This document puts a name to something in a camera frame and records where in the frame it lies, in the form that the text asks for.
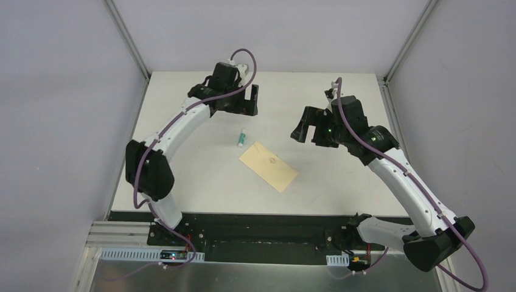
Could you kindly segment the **green white glue stick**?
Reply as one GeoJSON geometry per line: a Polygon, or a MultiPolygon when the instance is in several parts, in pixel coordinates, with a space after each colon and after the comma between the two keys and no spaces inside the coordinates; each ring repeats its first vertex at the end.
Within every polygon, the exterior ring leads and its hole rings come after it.
{"type": "Polygon", "coordinates": [[[239,135],[237,146],[238,148],[242,148],[246,140],[246,130],[242,129],[239,135]]]}

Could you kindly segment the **cream paper envelope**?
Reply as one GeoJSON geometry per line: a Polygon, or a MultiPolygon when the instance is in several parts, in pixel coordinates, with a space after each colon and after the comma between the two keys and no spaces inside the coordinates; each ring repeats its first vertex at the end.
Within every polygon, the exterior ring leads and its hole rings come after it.
{"type": "Polygon", "coordinates": [[[253,143],[239,160],[272,188],[282,193],[298,176],[298,171],[260,142],[253,143]]]}

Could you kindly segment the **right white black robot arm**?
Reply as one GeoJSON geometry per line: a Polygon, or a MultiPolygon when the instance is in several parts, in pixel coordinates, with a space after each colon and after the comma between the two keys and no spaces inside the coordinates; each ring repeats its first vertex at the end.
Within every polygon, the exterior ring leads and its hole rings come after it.
{"type": "Polygon", "coordinates": [[[308,128],[315,127],[312,142],[321,147],[343,145],[375,173],[408,214],[411,225],[356,214],[336,236],[335,246],[361,249],[368,243],[402,251],[419,270],[428,272],[461,246],[475,230],[468,217],[458,217],[428,187],[413,180],[418,174],[406,160],[398,141],[383,126],[370,126],[355,96],[332,100],[327,108],[306,106],[290,137],[304,143],[308,128]]]}

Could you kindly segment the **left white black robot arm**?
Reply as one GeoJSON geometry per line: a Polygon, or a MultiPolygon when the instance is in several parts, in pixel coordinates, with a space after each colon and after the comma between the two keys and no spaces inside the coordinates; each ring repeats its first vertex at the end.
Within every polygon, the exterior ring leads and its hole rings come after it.
{"type": "Polygon", "coordinates": [[[187,138],[217,111],[257,115],[258,85],[247,64],[219,62],[202,83],[193,86],[178,113],[143,141],[131,140],[125,147],[125,180],[133,195],[142,194],[162,226],[163,239],[171,246],[182,244],[186,230],[178,225],[183,217],[172,194],[175,177],[171,160],[187,138]]]}

